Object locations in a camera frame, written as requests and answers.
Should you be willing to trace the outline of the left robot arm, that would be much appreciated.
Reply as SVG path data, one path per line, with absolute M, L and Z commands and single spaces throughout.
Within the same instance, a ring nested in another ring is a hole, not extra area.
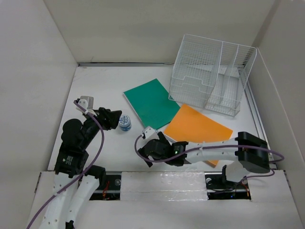
M 94 119 L 86 114 L 84 122 L 70 119 L 62 127 L 54 168 L 54 199 L 47 205 L 41 229 L 73 229 L 94 191 L 106 185 L 105 168 L 92 165 L 85 169 L 89 157 L 86 149 L 100 130 L 117 127 L 122 112 L 100 107 L 92 114 Z

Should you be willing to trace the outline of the blue white jar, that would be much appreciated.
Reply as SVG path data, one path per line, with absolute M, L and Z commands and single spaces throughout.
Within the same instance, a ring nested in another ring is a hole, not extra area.
M 130 117 L 128 115 L 121 115 L 119 119 L 119 127 L 123 131 L 129 131 L 132 127 Z

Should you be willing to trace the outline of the green notebook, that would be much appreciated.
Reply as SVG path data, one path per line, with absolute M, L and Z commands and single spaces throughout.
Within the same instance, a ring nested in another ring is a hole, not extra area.
M 159 129 L 169 124 L 180 109 L 177 102 L 168 98 L 169 93 L 158 79 L 127 90 L 123 94 L 144 127 Z

